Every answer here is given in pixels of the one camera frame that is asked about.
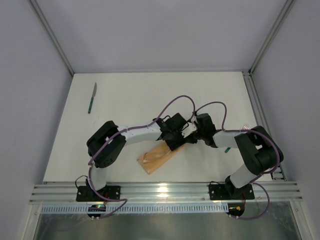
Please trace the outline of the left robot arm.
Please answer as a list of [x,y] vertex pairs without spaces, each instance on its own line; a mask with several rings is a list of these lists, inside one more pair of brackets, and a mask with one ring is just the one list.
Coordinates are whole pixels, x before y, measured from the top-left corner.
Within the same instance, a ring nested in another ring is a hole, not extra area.
[[119,126],[107,121],[94,133],[86,145],[89,173],[86,185],[95,193],[107,187],[106,168],[112,165],[124,147],[146,141],[163,143],[138,158],[147,173],[153,173],[171,159],[186,143],[196,143],[197,125],[179,113],[165,118],[157,117],[138,126]]

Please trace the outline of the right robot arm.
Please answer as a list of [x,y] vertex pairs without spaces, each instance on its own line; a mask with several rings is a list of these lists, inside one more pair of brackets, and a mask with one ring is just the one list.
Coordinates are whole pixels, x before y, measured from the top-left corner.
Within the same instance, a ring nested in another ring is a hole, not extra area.
[[284,160],[281,149],[260,125],[238,131],[216,129],[207,113],[197,115],[195,125],[195,137],[204,141],[207,146],[236,148],[240,152],[243,164],[229,175],[222,185],[222,193],[226,194],[228,199],[242,197],[252,182],[264,173],[277,169]]

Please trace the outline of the orange cloth napkin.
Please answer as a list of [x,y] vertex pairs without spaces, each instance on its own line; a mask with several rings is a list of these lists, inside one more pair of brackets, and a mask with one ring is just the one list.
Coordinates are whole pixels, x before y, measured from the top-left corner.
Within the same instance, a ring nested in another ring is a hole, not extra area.
[[149,152],[141,155],[137,159],[137,162],[148,175],[151,175],[180,152],[184,146],[185,145],[182,145],[175,150],[171,150],[167,143],[163,142]]

